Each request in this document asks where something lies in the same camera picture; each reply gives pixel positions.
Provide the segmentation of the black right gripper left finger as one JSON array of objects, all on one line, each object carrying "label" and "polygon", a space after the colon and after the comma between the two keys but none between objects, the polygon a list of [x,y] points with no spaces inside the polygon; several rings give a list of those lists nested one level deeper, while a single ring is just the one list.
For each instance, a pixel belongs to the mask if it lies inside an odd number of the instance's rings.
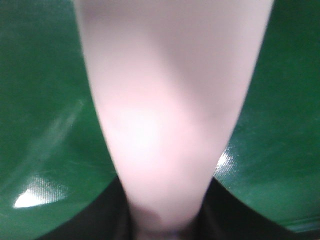
[{"label": "black right gripper left finger", "polygon": [[118,177],[87,207],[41,240],[132,240],[133,223]]}]

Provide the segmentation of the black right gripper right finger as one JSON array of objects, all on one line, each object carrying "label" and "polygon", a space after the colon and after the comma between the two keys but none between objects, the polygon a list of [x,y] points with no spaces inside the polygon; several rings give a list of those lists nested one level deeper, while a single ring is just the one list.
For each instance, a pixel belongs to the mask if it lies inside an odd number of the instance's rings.
[{"label": "black right gripper right finger", "polygon": [[209,184],[195,225],[196,240],[299,240],[233,196],[215,178]]}]

